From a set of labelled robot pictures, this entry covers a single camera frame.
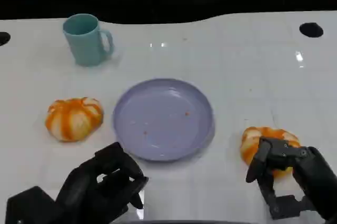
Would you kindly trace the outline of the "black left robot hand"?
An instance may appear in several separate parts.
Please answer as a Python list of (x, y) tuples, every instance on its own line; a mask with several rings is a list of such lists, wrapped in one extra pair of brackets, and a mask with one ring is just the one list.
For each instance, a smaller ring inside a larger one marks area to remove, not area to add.
[(143, 209), (139, 193), (147, 182), (139, 165), (112, 143), (66, 178), (56, 198), (64, 208), (62, 223), (111, 223), (128, 211), (128, 204)]

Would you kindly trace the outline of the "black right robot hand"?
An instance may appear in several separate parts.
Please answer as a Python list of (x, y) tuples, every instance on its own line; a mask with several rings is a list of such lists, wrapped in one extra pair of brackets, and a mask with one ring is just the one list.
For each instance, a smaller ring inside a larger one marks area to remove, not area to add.
[[(292, 168), (292, 175), (304, 192), (276, 196), (273, 171)], [(302, 211), (316, 211), (326, 223), (336, 223), (336, 175), (314, 147), (292, 147), (287, 140), (260, 137), (249, 165), (246, 182), (257, 181), (273, 220), (298, 217)]]

